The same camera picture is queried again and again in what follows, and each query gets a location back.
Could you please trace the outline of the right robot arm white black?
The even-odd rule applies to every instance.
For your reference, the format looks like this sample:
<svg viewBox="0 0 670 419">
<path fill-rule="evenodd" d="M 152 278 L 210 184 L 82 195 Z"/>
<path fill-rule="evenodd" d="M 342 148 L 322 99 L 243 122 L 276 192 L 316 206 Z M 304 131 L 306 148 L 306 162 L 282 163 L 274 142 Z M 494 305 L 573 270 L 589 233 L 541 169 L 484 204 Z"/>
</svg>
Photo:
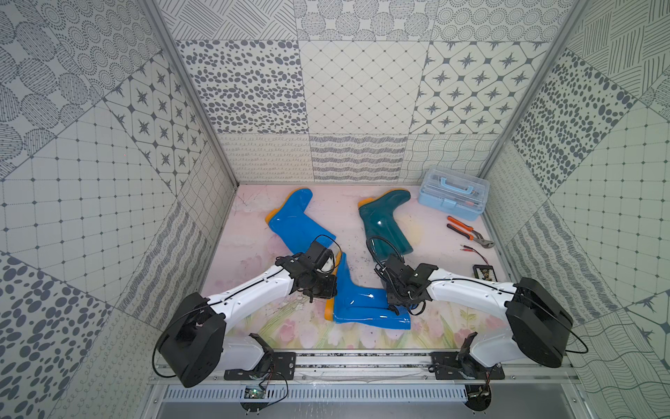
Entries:
<svg viewBox="0 0 670 419">
<path fill-rule="evenodd" d="M 491 282 L 425 263 L 413 268 L 396 249 L 385 259 L 378 256 L 378 242 L 390 244 L 373 236 L 366 241 L 366 248 L 391 307 L 404 307 L 418 316 L 429 302 L 449 302 L 502 321 L 502 326 L 491 332 L 473 332 L 464 339 L 456 356 L 463 375 L 475 377 L 502 362 L 522 358 L 546 368 L 561 367 L 573 320 L 538 281 Z"/>
</svg>

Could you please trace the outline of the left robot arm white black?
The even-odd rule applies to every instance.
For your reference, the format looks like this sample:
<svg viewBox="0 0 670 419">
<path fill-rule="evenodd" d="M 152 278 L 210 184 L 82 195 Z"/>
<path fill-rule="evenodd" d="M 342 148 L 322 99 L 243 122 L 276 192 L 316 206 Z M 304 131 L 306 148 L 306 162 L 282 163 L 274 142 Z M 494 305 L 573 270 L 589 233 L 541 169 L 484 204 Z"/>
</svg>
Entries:
<svg viewBox="0 0 670 419">
<path fill-rule="evenodd" d="M 230 291 L 204 297 L 191 293 L 177 307 L 158 338 L 153 354 L 159 354 L 185 388 L 193 388 L 212 373 L 240 370 L 254 377 L 274 374 L 274 350 L 256 333 L 239 338 L 227 336 L 230 328 L 293 293 L 311 301 L 337 295 L 338 258 L 333 250 L 313 241 L 307 251 L 278 257 L 259 276 Z"/>
</svg>

